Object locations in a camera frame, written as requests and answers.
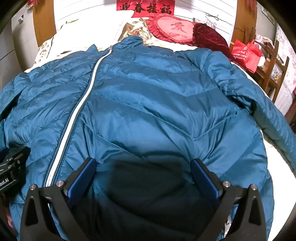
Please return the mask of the blue quilted down jacket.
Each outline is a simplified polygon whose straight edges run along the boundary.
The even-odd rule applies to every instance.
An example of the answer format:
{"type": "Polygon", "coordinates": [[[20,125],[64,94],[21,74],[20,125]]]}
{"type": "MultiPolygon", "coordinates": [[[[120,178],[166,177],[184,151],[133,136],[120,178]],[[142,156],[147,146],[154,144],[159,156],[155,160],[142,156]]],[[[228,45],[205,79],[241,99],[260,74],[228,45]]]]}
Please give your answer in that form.
{"type": "Polygon", "coordinates": [[[193,240],[215,209],[190,173],[259,190],[266,230],[273,180],[263,136],[295,167],[295,134],[261,88],[221,52],[145,46],[128,37],[22,72],[1,91],[1,147],[28,147],[9,201],[16,235],[30,185],[66,179],[87,158],[92,183],[73,215],[93,240],[193,240]]]}

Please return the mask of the floral cream bed sheet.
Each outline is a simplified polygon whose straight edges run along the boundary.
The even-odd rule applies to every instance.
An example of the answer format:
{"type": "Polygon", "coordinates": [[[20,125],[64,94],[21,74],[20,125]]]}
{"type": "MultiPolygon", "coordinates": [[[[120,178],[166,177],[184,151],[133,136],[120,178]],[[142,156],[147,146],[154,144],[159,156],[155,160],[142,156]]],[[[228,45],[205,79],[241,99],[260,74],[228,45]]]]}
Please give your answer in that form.
{"type": "MultiPolygon", "coordinates": [[[[26,72],[43,64],[65,57],[76,51],[85,51],[95,44],[99,51],[109,44],[114,44],[139,29],[139,36],[145,45],[154,45],[169,48],[173,51],[190,50],[188,45],[169,43],[157,40],[145,26],[145,18],[132,18],[132,13],[118,13],[104,20],[98,31],[93,31],[88,23],[90,14],[71,16],[60,24],[57,33],[46,39],[34,60],[34,64],[26,72]]],[[[295,174],[288,163],[286,156],[276,144],[264,133],[263,143],[267,153],[267,168],[273,180],[274,211],[273,223],[268,240],[274,240],[280,233],[295,205],[295,174]]]]}

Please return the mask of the wooden shelf rack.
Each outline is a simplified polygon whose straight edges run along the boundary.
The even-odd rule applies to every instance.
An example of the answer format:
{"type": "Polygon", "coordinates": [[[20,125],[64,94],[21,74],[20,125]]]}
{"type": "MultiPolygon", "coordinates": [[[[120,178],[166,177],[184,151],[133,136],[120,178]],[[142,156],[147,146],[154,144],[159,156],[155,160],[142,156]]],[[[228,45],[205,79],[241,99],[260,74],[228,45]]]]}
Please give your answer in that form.
{"type": "Polygon", "coordinates": [[[271,97],[273,103],[275,103],[280,88],[282,86],[283,80],[287,73],[287,67],[290,61],[290,58],[287,57],[285,63],[281,63],[278,59],[278,49],[279,41],[275,41],[274,47],[267,42],[262,44],[258,41],[255,41],[256,44],[259,44],[260,47],[267,53],[265,63],[262,67],[257,67],[257,70],[254,74],[256,82],[267,94],[268,97],[271,97]]]}

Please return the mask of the red shopping bag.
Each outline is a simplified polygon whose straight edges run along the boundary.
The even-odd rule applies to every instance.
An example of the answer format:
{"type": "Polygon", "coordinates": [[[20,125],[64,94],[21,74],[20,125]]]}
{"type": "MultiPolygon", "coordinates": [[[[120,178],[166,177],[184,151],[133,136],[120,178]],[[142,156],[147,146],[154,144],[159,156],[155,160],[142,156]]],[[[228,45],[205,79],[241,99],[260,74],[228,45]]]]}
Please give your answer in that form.
{"type": "Polygon", "coordinates": [[[262,51],[255,45],[255,40],[247,44],[235,40],[231,53],[241,67],[251,73],[256,72],[262,51]]]}

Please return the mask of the dark red velvet pillow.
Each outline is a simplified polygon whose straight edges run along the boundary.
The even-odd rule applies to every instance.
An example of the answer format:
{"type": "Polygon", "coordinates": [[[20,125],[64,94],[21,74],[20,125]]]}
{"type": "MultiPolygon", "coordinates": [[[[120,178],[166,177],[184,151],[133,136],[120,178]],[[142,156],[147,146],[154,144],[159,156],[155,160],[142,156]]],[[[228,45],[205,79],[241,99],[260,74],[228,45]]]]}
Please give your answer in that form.
{"type": "Polygon", "coordinates": [[[199,48],[207,48],[212,51],[222,52],[230,61],[234,61],[234,57],[230,52],[226,40],[214,29],[203,23],[195,23],[193,27],[193,46],[199,48]]]}

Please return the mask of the red banner with black characters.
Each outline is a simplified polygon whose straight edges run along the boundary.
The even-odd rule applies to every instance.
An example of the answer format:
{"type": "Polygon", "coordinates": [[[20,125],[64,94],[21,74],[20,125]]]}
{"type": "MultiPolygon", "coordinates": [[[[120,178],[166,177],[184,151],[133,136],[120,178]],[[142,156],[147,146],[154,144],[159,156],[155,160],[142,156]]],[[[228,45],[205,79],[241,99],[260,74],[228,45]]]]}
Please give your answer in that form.
{"type": "Polygon", "coordinates": [[[156,14],[174,14],[174,0],[119,0],[117,11],[133,11],[133,18],[150,17],[156,14]]]}

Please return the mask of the red heart-shaped pillow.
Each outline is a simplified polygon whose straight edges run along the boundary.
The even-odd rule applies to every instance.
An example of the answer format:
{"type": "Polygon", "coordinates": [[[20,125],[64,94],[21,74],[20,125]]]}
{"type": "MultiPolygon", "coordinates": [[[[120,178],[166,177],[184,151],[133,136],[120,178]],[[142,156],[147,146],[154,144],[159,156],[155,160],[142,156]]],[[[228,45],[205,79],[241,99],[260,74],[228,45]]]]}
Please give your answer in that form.
{"type": "Polygon", "coordinates": [[[153,15],[147,20],[152,35],[160,40],[184,45],[193,45],[195,23],[168,14],[153,15]]]}

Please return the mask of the red tasselled wall hanging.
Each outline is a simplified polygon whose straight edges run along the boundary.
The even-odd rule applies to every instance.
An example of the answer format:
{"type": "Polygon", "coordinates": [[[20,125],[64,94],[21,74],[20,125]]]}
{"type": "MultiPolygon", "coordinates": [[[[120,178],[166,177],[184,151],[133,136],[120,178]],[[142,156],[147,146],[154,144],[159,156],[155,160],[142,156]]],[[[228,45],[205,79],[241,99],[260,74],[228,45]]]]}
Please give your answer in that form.
{"type": "Polygon", "coordinates": [[[257,12],[257,0],[245,0],[244,2],[246,9],[254,15],[257,12]]]}

